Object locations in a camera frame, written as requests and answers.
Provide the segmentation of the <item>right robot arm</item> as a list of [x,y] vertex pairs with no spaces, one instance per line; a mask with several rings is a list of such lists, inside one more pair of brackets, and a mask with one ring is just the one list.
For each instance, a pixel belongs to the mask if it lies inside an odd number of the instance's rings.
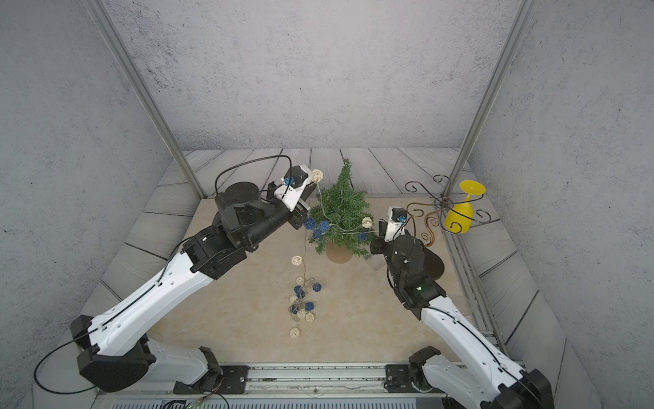
[[552,388],[538,370],[527,372],[507,358],[461,313],[437,280],[440,257],[417,238],[377,236],[371,253],[387,264],[391,288],[403,307],[435,331],[465,364],[461,369],[436,348],[410,358],[412,383],[419,391],[441,390],[466,408],[552,408]]

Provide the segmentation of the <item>small green christmas tree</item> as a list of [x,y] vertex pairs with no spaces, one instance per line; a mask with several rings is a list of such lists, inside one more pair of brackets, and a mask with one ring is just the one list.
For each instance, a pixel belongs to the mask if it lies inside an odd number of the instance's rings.
[[354,257],[371,257],[374,216],[365,192],[357,191],[351,183],[353,164],[344,160],[337,181],[329,188],[318,187],[318,203],[312,206],[310,218],[315,221],[308,239],[319,255],[325,255],[328,246],[351,253]]

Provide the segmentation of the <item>string light with rattan balls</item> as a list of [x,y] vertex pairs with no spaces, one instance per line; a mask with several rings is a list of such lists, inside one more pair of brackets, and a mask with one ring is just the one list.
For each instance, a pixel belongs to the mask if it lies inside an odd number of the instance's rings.
[[[309,201],[311,209],[312,206],[315,206],[318,203],[318,187],[320,187],[322,190],[329,188],[322,187],[321,178],[322,172],[320,170],[314,170],[313,183],[316,184],[317,192],[315,196]],[[318,259],[320,257],[335,257],[336,259],[342,259],[344,262],[349,262],[352,258],[354,258],[351,253],[338,251],[332,245],[328,246],[328,251],[325,255],[319,255],[316,252],[315,245],[308,242],[308,239],[313,233],[312,228],[315,226],[315,221],[309,217],[311,209],[309,210],[308,218],[303,223],[302,227],[306,230],[306,246],[312,246],[313,251],[311,253],[304,252],[303,254],[296,255],[291,259],[292,264],[294,264],[296,267],[302,268],[302,273],[296,280],[294,294],[290,298],[291,305],[289,306],[289,314],[294,321],[293,327],[291,327],[291,330],[289,330],[289,336],[292,339],[298,339],[301,337],[301,325],[303,323],[312,322],[316,319],[316,314],[314,313],[315,306],[313,303],[308,301],[307,295],[310,293],[317,293],[322,289],[322,283],[318,281],[318,279],[308,275],[318,267]]]

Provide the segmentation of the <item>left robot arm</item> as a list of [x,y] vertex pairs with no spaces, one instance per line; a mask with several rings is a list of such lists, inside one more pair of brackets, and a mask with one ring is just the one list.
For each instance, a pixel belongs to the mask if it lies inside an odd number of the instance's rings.
[[284,224],[301,228],[315,182],[285,184],[262,199],[257,185],[237,182],[215,197],[209,227],[182,242],[162,270],[105,313],[70,325],[81,351],[78,371],[104,392],[139,381],[173,382],[180,391],[210,392],[225,378],[211,349],[165,346],[148,331],[192,294],[220,279]]

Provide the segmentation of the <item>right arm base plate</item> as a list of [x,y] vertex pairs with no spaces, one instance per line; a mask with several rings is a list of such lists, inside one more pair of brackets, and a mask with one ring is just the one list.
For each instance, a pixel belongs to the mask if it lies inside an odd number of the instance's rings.
[[383,388],[388,393],[432,393],[434,387],[425,378],[422,368],[416,364],[388,364]]

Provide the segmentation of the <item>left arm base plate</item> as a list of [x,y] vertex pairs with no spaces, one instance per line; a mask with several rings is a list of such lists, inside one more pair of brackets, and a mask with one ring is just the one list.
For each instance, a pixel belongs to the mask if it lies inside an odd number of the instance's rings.
[[192,384],[176,382],[173,395],[243,395],[247,385],[250,367],[245,365],[221,366],[210,369],[199,381]]

